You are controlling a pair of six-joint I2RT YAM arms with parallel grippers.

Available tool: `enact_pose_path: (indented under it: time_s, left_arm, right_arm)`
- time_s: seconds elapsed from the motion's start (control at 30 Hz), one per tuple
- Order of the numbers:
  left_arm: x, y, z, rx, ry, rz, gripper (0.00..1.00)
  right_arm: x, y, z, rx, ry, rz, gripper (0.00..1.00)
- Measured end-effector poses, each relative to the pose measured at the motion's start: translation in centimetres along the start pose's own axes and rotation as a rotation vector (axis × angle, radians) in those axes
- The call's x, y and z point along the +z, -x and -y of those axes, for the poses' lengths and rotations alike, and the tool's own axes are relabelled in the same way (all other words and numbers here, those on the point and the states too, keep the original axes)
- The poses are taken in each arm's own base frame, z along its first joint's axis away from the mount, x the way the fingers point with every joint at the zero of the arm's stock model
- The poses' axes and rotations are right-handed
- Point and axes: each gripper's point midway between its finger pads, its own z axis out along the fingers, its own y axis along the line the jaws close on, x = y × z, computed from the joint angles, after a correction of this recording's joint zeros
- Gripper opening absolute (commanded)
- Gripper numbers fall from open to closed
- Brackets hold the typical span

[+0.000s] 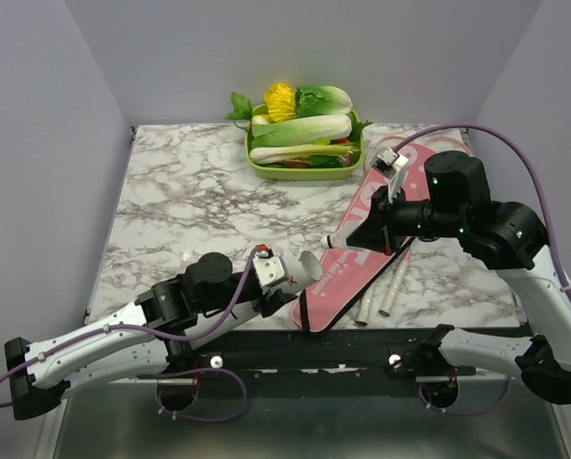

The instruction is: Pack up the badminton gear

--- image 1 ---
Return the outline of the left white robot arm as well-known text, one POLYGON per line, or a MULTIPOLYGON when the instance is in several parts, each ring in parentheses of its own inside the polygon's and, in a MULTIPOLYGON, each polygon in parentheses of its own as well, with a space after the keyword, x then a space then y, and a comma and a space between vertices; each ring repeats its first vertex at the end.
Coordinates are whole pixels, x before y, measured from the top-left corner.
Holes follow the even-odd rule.
POLYGON ((253 249, 242 272, 210 252, 116 312, 64 336, 5 346, 13 417, 41 416, 96 383, 197 369, 204 345, 255 317, 270 317, 322 277, 308 251, 253 249))

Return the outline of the white shuttlecock tube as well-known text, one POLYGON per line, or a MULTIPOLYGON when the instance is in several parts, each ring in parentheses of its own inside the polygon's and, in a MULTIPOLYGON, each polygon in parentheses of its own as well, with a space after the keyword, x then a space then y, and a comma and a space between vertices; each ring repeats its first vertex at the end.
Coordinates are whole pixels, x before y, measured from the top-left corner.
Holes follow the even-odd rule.
POLYGON ((231 314, 220 326, 203 338, 193 340, 193 350, 223 336, 256 317, 270 317, 285 304, 297 299, 304 289, 323 276, 319 260, 310 252, 280 256, 257 254, 231 314))

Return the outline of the white shuttlecock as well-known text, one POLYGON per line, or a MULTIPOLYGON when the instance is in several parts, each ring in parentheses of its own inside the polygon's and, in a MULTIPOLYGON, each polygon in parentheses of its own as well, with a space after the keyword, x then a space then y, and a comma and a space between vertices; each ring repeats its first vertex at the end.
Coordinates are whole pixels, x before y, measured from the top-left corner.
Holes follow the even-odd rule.
POLYGON ((344 249, 350 251, 359 251, 360 248, 357 248, 347 242, 347 238, 354 232, 357 227, 358 224, 355 221, 349 221, 333 233, 322 236, 320 245, 326 250, 344 249))

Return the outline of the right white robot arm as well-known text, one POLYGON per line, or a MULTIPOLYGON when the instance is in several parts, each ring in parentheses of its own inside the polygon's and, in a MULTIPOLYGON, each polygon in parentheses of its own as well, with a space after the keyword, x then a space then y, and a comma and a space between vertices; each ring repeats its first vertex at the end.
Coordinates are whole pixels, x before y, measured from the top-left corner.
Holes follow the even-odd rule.
POLYGON ((547 228, 529 207, 493 200, 483 163, 463 152, 425 161, 425 200, 407 199, 407 166, 407 158, 390 149, 377 155, 373 167, 387 183, 373 193, 367 217, 346 236, 346 246, 391 254, 408 237, 454 238, 507 283, 534 334, 505 338, 439 325, 398 370, 438 376, 448 368, 476 367, 517 378, 551 404, 571 404, 571 288, 558 284, 547 228))

